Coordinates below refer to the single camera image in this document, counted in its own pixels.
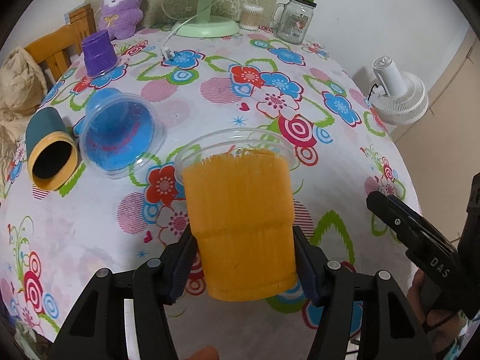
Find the person's right hand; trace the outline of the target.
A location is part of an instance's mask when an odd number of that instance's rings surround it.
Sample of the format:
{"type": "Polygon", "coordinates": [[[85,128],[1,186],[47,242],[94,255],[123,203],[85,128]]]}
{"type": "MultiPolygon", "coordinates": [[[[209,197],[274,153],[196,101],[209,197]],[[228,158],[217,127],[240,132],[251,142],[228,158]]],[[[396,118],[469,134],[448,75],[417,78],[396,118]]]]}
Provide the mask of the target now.
{"type": "Polygon", "coordinates": [[[450,350],[456,337],[459,336],[462,328],[465,326],[466,319],[459,316],[459,314],[452,314],[447,310],[432,310],[426,314],[421,300],[424,283],[425,273],[418,269],[408,289],[407,299],[420,325],[426,323],[429,327],[433,327],[443,320],[446,320],[444,324],[435,328],[429,335],[432,350],[438,355],[444,353],[446,350],[450,350]]]}

